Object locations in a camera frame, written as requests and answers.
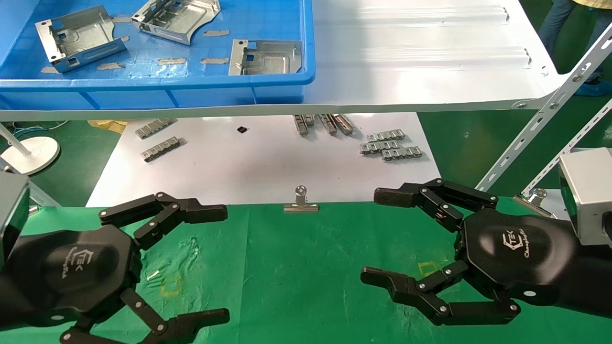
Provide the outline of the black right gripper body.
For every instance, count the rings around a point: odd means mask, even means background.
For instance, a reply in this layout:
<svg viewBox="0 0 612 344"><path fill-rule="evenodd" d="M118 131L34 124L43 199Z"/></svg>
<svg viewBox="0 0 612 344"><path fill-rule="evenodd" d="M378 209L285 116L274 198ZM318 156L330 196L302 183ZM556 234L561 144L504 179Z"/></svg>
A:
<svg viewBox="0 0 612 344"><path fill-rule="evenodd" d="M562 281L579 248L568 221L483 209L463 223L467 281L487 298L502 292L532 305L562 302Z"/></svg>

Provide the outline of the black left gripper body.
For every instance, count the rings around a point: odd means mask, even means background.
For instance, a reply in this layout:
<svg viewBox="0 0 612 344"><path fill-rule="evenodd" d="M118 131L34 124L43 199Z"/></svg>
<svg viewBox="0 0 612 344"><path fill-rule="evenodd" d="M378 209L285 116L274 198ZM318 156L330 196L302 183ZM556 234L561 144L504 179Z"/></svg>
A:
<svg viewBox="0 0 612 344"><path fill-rule="evenodd" d="M10 254L10 329L105 322L141 269L140 249L114 225L22 236Z"/></svg>

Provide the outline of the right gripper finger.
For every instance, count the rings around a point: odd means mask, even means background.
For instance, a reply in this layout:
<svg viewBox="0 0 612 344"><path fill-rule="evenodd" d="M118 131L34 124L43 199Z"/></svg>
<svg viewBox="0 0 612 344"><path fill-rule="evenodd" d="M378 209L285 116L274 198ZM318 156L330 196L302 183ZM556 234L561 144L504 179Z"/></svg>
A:
<svg viewBox="0 0 612 344"><path fill-rule="evenodd" d="M402 208L419 208L448 232L461 230L464 215L457 208L473 213L485 208L496 209L498 198L444 179L429 182L404 183L398 189L374 190L374 202Z"/></svg>
<svg viewBox="0 0 612 344"><path fill-rule="evenodd" d="M470 269L465 261L454 263L423 278L364 267L362 283L388 291L393 302L420 311L436 326L481 326L508 324L522 311L502 288L484 287L486 302L445 302L438 293L468 280Z"/></svg>

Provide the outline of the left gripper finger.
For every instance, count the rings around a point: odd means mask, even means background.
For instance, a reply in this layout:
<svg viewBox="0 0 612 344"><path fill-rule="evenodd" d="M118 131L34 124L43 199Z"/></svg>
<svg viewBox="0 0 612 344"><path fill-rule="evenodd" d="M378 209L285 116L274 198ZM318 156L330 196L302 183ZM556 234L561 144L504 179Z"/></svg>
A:
<svg viewBox="0 0 612 344"><path fill-rule="evenodd" d="M177 199L156 193L104 209L99 218L102 225L118 228L147 220L133 233L133 240L139 249L149 250L180 224L227 220L228 209L223 204L201 205L196 198Z"/></svg>
<svg viewBox="0 0 612 344"><path fill-rule="evenodd" d="M192 312L163 320L155 309L151 308L132 288L123 291L120 300L150 329L148 335L140 341L141 344L192 344L203 327L216 326L230 321L230 312L225 308ZM93 319L82 316L74 326L61 335L60 342L62 344L118 344L118 341L91 334L93 324Z"/></svg>

